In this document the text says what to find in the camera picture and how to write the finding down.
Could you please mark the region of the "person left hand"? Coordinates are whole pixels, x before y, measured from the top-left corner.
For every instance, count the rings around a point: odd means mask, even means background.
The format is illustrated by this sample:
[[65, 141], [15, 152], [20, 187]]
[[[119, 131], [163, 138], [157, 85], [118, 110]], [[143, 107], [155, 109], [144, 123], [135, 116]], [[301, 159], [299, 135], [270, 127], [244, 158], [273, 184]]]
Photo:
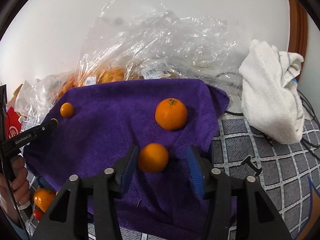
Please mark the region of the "person left hand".
[[[10, 182], [14, 192], [14, 199], [20, 205], [24, 205], [30, 199], [29, 182], [27, 181], [28, 170], [25, 168], [25, 162], [22, 156], [19, 156], [13, 162], [13, 169], [16, 170], [16, 178]], [[10, 193], [4, 176], [1, 174], [1, 207], [8, 218], [15, 224], [19, 223], [18, 213], [10, 199]]]

